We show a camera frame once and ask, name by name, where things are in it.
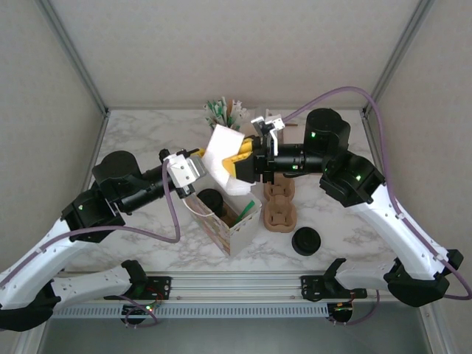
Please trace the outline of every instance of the white wall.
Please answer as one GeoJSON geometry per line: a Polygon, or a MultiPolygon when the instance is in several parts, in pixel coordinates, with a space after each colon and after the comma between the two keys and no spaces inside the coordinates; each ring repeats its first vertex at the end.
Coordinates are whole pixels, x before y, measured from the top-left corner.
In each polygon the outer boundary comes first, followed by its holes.
{"type": "MultiPolygon", "coordinates": [[[[464,254],[469,282],[471,13],[470,0],[436,1],[381,98],[398,198],[433,238],[464,254]]],[[[449,293],[465,293],[452,283],[449,293]]],[[[472,302],[441,303],[461,353],[472,353],[472,302]]]]}
{"type": "MultiPolygon", "coordinates": [[[[52,0],[111,108],[373,89],[418,0],[52,0]]],[[[336,106],[364,104],[356,94],[336,106]]]]}
{"type": "Polygon", "coordinates": [[[33,0],[0,1],[0,269],[80,191],[101,119],[33,0]]]}

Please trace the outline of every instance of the metal frame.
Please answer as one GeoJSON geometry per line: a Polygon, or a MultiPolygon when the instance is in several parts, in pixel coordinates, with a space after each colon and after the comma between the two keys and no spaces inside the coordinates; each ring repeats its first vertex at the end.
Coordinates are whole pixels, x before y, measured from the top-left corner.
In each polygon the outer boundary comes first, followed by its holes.
{"type": "Polygon", "coordinates": [[[23,332],[12,350],[12,354],[37,354],[41,339],[43,338],[46,323],[43,323],[32,330],[23,332]]]}
{"type": "Polygon", "coordinates": [[[440,304],[433,302],[420,308],[431,351],[433,354],[458,353],[440,307],[440,304]]]}
{"type": "MultiPolygon", "coordinates": [[[[80,304],[64,308],[53,315],[53,319],[122,319],[125,309],[133,305],[121,302],[109,304],[80,304]]],[[[167,301],[153,310],[160,319],[283,319],[328,317],[328,306],[324,302],[297,304],[175,304],[167,301]]],[[[130,315],[132,319],[146,319],[147,314],[130,315]]]]}
{"type": "MultiPolygon", "coordinates": [[[[83,273],[66,272],[61,277],[73,277],[83,273]]],[[[214,303],[306,303],[302,298],[302,275],[323,275],[322,271],[170,271],[147,272],[150,277],[172,277],[172,287],[166,303],[214,304],[214,303]]],[[[370,291],[367,299],[375,299],[370,291]]],[[[382,301],[397,301],[390,293],[381,292],[382,301]]],[[[343,299],[329,299],[323,302],[341,302],[343,299]]],[[[93,303],[109,303],[108,300],[93,303]]]]}
{"type": "Polygon", "coordinates": [[[97,136],[97,141],[95,142],[95,146],[94,146],[94,151],[91,155],[90,162],[88,163],[87,174],[86,174],[86,177],[85,177],[85,179],[83,181],[83,184],[82,184],[82,188],[81,188],[82,192],[86,191],[90,186],[90,181],[91,181],[91,177],[92,177],[91,169],[97,163],[98,154],[100,153],[100,148],[102,147],[103,138],[105,137],[106,127],[108,126],[108,121],[109,120],[110,120],[110,112],[108,112],[104,116],[103,121],[102,121],[102,125],[100,126],[100,130],[99,130],[98,136],[97,136]]]}
{"type": "MultiPolygon", "coordinates": [[[[395,70],[400,65],[400,62],[408,51],[410,44],[412,43],[414,37],[421,27],[421,24],[424,22],[426,16],[429,13],[429,10],[432,8],[434,3],[435,0],[420,0],[418,2],[412,17],[409,19],[409,22],[403,30],[397,44],[395,45],[395,48],[393,49],[387,64],[383,68],[381,76],[378,78],[377,83],[372,90],[371,96],[375,102],[378,103],[380,101],[382,94],[385,92],[387,86],[392,80],[395,70]]],[[[373,139],[374,132],[370,124],[370,118],[372,116],[374,116],[372,105],[367,103],[361,110],[362,122],[364,124],[364,129],[366,130],[366,135],[368,138],[370,138],[369,146],[370,150],[372,151],[372,157],[374,159],[375,166],[383,172],[384,168],[381,163],[382,158],[380,154],[380,147],[377,146],[375,140],[373,139]]]]}
{"type": "Polygon", "coordinates": [[[79,75],[79,78],[82,80],[86,89],[90,93],[92,99],[95,102],[95,105],[105,117],[108,113],[108,109],[105,106],[105,103],[103,102],[97,87],[94,85],[89,72],[83,65],[83,62],[80,59],[80,56],[77,53],[77,50],[75,49],[69,35],[67,34],[64,25],[62,25],[58,14],[55,12],[54,7],[51,5],[49,0],[35,0],[35,3],[38,5],[39,10],[43,13],[44,18],[47,20],[51,30],[54,32],[60,46],[62,46],[63,51],[66,53],[70,64],[75,69],[79,75]]]}

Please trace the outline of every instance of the white marble surface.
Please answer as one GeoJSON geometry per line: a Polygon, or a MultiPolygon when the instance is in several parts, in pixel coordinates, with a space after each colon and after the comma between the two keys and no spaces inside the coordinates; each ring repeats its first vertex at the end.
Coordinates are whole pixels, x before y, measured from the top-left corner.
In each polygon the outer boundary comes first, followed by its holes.
{"type": "MultiPolygon", "coordinates": [[[[273,111],[284,117],[290,111],[273,111]]],[[[340,111],[351,124],[350,149],[371,159],[361,118],[357,111],[340,111]]],[[[98,161],[114,150],[132,152],[147,170],[160,164],[162,148],[205,147],[211,135],[202,111],[113,111],[98,161]]],[[[298,117],[294,122],[304,122],[298,117]]],[[[199,229],[188,210],[173,193],[181,242],[163,243],[140,235],[114,232],[96,249],[70,263],[68,271],[101,271],[136,259],[146,271],[304,271],[324,270],[337,257],[351,260],[385,260],[394,254],[373,229],[359,217],[319,188],[319,176],[295,179],[293,203],[298,212],[296,228],[311,226],[322,238],[322,247],[311,257],[298,255],[291,247],[293,233],[267,231],[262,220],[253,243],[233,258],[225,257],[209,237],[199,229]]],[[[264,203],[262,184],[253,193],[264,203]]],[[[152,230],[173,237],[173,225],[164,199],[141,208],[132,216],[124,215],[129,226],[152,230]]]]}

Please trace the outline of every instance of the white paper box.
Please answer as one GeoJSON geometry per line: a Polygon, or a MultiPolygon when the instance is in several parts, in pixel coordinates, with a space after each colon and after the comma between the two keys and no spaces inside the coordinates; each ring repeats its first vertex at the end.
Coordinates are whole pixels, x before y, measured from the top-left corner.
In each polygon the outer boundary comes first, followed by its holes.
{"type": "Polygon", "coordinates": [[[202,215],[212,213],[197,197],[197,194],[206,188],[212,188],[220,192],[225,203],[228,204],[237,215],[239,215],[251,201],[254,201],[254,206],[246,213],[244,218],[232,228],[229,228],[216,215],[203,217],[189,211],[193,218],[197,220],[198,225],[210,236],[226,256],[235,256],[242,249],[250,245],[257,234],[257,227],[259,226],[260,210],[262,208],[260,200],[252,193],[239,196],[227,195],[210,176],[205,176],[192,185],[195,188],[195,193],[188,197],[186,202],[192,210],[202,215]]]}

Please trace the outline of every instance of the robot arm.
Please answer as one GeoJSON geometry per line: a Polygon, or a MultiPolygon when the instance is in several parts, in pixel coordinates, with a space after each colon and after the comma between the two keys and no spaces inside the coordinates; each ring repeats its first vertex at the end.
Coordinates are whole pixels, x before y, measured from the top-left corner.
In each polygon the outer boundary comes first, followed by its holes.
{"type": "Polygon", "coordinates": [[[310,112],[304,141],[295,145],[278,145],[272,139],[272,133],[277,130],[272,121],[255,119],[253,124],[263,136],[253,138],[252,151],[223,161],[230,174],[251,183],[262,176],[266,183],[274,181],[274,173],[284,173],[286,177],[321,173],[320,187],[373,226],[398,256],[386,263],[337,259],[327,270],[324,282],[317,285],[321,288],[313,289],[313,294],[320,294],[326,288],[332,291],[388,290],[401,302],[416,307],[444,296],[449,286],[445,278],[449,270],[438,258],[458,269],[462,255],[457,250],[446,250],[432,240],[400,204],[403,213],[397,215],[390,203],[385,178],[369,160],[347,149],[350,126],[339,114],[326,108],[310,112]],[[402,218],[413,223],[438,256],[421,243],[402,218]]]}
{"type": "MultiPolygon", "coordinates": [[[[192,183],[205,174],[195,151],[159,154],[167,160],[169,189],[181,198],[194,192],[192,183]]],[[[137,261],[127,260],[108,271],[80,277],[56,278],[80,253],[100,243],[112,231],[55,237],[95,226],[123,226],[120,212],[134,210],[164,196],[162,166],[141,173],[131,153],[117,151],[94,167],[95,182],[63,211],[47,235],[9,269],[0,273],[0,328],[28,330],[46,321],[53,311],[74,303],[110,295],[132,294],[147,282],[137,261]]]]}

